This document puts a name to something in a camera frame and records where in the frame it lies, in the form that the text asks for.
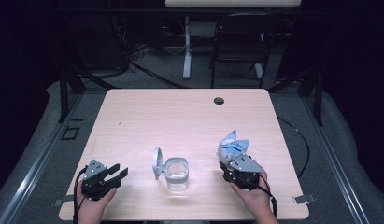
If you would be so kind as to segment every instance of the table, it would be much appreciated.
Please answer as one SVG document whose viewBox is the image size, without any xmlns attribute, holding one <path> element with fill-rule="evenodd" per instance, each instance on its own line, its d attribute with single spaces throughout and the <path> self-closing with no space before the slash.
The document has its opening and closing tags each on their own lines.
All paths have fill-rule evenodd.
<svg viewBox="0 0 384 224">
<path fill-rule="evenodd" d="M 299 7 L 302 0 L 165 0 L 166 7 Z M 191 24 L 189 17 L 185 19 L 185 63 L 183 65 L 183 78 L 191 77 L 192 51 L 191 51 Z M 211 25 L 209 33 L 213 33 L 214 25 Z M 206 29 L 199 36 L 205 36 Z M 262 68 L 255 64 L 257 78 L 262 76 Z"/>
<path fill-rule="evenodd" d="M 222 105 L 214 103 L 217 97 Z M 219 142 L 232 130 L 237 139 L 249 139 L 247 153 L 268 173 L 278 218 L 306 218 L 306 205 L 292 200 L 303 193 L 270 96 L 257 89 L 108 91 L 67 194 L 73 194 L 78 171 L 97 159 L 108 167 L 119 163 L 121 170 L 129 168 L 105 220 L 253 219 L 222 179 L 216 156 Z M 164 175 L 155 180 L 156 147 L 164 160 L 188 161 L 185 192 L 168 189 Z M 72 219 L 73 203 L 63 203 L 59 216 Z"/>
</svg>

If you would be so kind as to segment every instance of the chair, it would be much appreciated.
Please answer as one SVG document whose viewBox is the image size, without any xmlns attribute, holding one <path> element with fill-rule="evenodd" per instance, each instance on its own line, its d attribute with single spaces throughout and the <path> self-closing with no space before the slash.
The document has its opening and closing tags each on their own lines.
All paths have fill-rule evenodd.
<svg viewBox="0 0 384 224">
<path fill-rule="evenodd" d="M 272 14 L 233 13 L 222 17 L 215 29 L 209 65 L 212 69 L 211 88 L 214 88 L 216 62 L 250 63 L 250 69 L 256 63 L 263 64 L 261 88 L 271 46 L 280 26 L 280 17 Z"/>
</svg>

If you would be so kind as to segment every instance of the chair seat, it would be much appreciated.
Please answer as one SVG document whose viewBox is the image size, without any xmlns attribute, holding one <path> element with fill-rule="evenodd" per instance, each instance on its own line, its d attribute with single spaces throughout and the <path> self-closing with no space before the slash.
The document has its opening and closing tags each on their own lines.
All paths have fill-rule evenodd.
<svg viewBox="0 0 384 224">
<path fill-rule="evenodd" d="M 265 52 L 258 35 L 231 34 L 218 38 L 219 62 L 263 63 Z"/>
</svg>

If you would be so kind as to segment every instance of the blue and white wrapper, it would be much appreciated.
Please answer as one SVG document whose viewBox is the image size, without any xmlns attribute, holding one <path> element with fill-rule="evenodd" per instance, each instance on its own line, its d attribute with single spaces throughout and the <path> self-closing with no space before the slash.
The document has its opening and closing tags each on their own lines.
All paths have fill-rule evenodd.
<svg viewBox="0 0 384 224">
<path fill-rule="evenodd" d="M 234 130 L 219 143 L 218 158 L 226 165 L 229 165 L 235 158 L 247 152 L 249 140 L 237 140 L 236 138 L 237 132 Z"/>
</svg>

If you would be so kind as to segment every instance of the gray carpet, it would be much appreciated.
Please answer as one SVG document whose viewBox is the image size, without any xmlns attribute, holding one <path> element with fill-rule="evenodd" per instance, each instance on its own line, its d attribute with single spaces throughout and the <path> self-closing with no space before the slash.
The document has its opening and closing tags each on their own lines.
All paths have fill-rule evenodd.
<svg viewBox="0 0 384 224">
<path fill-rule="evenodd" d="M 267 79 L 264 83 L 266 89 L 276 84 L 277 66 L 282 50 L 282 45 L 273 49 Z M 200 45 L 195 44 L 193 46 L 192 77 L 189 80 L 182 78 L 183 53 L 174 55 L 166 51 L 150 49 L 144 51 L 143 54 L 141 52 L 139 54 L 141 57 L 136 63 L 178 84 L 191 88 L 209 88 L 209 53 L 210 47 L 204 44 L 204 40 Z M 103 74 L 104 72 L 96 73 L 98 76 Z M 121 76 L 106 78 L 105 81 L 125 89 L 169 88 L 157 79 L 135 70 L 132 66 L 131 70 Z M 105 96 L 102 87 L 87 79 L 84 82 L 87 90 L 83 95 L 76 96 L 70 91 L 71 99 L 75 105 L 71 107 L 68 120 L 62 125 L 57 123 L 61 111 L 59 107 L 59 84 L 55 83 L 48 89 L 50 103 L 46 113 L 30 144 L 25 149 L 18 166 L 0 192 L 0 218 L 7 211 L 7 206 L 16 195 L 17 189 L 28 174 L 29 169 L 33 167 L 36 158 L 47 147 L 52 147 L 52 154 L 47 157 L 48 162 L 43 167 L 44 172 L 39 175 L 31 193 L 25 196 L 24 203 L 19 204 L 20 212 L 15 214 L 11 220 L 15 223 L 65 223 L 58 218 L 60 207 L 52 205 L 54 200 L 62 199 L 67 192 Z M 229 83 L 224 84 L 223 87 L 219 86 L 218 88 L 229 88 Z M 245 88 L 240 86 L 236 84 L 232 88 Z M 310 216 L 306 220 L 281 220 L 281 223 L 356 223 L 329 165 L 325 145 L 314 125 L 315 121 L 309 116 L 310 111 L 306 107 L 308 99 L 301 99 L 297 96 L 295 92 L 297 86 L 298 83 L 294 83 L 282 92 L 271 94 L 271 97 L 277 115 L 296 127 L 309 144 L 310 159 L 305 172 L 300 177 L 300 184 L 305 194 L 314 194 L 317 200 L 308 206 Z M 355 143 L 348 125 L 338 112 L 333 100 L 326 94 L 323 97 L 322 119 L 323 130 L 327 133 L 368 220 L 370 223 L 384 223 L 384 195 L 372 185 L 358 163 Z M 279 123 L 295 170 L 299 173 L 306 162 L 306 144 L 292 127 L 281 120 Z M 75 140 L 61 140 L 64 129 L 68 125 L 70 128 L 79 128 Z M 57 137 L 57 141 L 51 141 L 52 137 Z"/>
</svg>

